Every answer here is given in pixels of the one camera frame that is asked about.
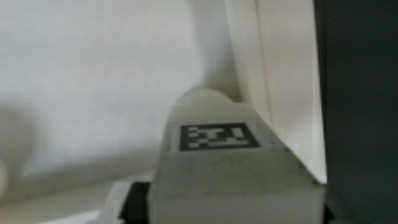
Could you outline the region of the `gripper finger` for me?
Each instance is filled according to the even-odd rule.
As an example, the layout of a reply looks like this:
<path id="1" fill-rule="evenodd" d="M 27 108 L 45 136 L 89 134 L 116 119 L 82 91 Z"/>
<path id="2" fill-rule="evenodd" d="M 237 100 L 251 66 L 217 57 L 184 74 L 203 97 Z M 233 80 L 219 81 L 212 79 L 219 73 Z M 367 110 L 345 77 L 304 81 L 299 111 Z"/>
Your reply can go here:
<path id="1" fill-rule="evenodd" d="M 118 182 L 95 224 L 150 224 L 148 181 Z"/>

